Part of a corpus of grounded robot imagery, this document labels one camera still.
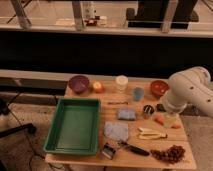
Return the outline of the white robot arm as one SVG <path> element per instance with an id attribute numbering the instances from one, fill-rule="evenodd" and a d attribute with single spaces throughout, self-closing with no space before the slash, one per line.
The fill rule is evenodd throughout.
<path id="1" fill-rule="evenodd" d="M 169 77 L 169 90 L 160 99 L 166 110 L 165 128 L 170 128 L 175 123 L 177 115 L 183 112 L 188 104 L 196 106 L 213 118 L 213 91 L 208 87 L 210 80 L 211 75 L 204 67 L 193 67 Z"/>

